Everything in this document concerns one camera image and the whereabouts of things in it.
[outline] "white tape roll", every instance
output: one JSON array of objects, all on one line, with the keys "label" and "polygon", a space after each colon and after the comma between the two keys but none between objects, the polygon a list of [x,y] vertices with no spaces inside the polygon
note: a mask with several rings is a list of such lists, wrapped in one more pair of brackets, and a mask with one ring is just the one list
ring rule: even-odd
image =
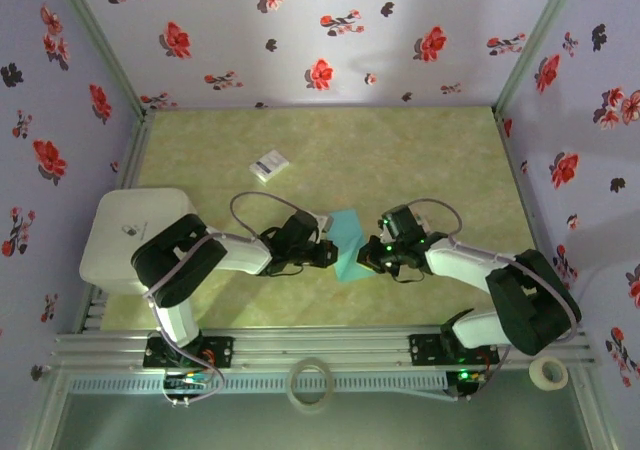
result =
[{"label": "white tape roll", "polygon": [[[294,387],[296,385],[296,380],[298,375],[300,375],[305,370],[317,370],[324,376],[327,381],[327,391],[320,397],[319,400],[308,403],[300,400],[294,393]],[[287,398],[296,407],[298,410],[304,413],[318,413],[329,403],[329,399],[331,395],[333,395],[333,391],[335,390],[335,383],[333,381],[333,375],[331,374],[331,370],[326,363],[317,358],[306,358],[304,360],[299,361],[297,364],[293,366],[293,368],[289,371],[289,376],[287,377]]]},{"label": "white tape roll", "polygon": [[565,387],[569,381],[569,372],[564,363],[557,358],[540,357],[529,365],[529,377],[540,390],[550,392]]}]

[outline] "small white box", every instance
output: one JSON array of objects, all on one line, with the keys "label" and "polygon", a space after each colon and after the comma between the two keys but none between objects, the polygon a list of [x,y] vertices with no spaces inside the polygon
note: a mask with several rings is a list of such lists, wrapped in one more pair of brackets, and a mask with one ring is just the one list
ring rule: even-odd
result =
[{"label": "small white box", "polygon": [[262,183],[267,183],[288,165],[289,161],[280,155],[277,150],[271,150],[265,156],[260,157],[257,162],[249,165],[249,170],[258,177]]},{"label": "small white box", "polygon": [[96,211],[80,262],[80,276],[113,294],[140,295],[131,257],[181,217],[196,213],[189,197],[177,188],[134,188],[107,193]]}]

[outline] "blue fabric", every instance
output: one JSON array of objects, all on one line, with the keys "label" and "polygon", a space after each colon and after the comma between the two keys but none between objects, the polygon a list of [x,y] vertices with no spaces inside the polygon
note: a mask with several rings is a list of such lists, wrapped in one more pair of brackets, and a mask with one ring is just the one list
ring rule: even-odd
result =
[{"label": "blue fabric", "polygon": [[338,247],[338,261],[333,265],[339,282],[352,282],[376,273],[356,262],[358,251],[366,243],[360,220],[355,210],[333,212],[333,224],[327,234]]}]

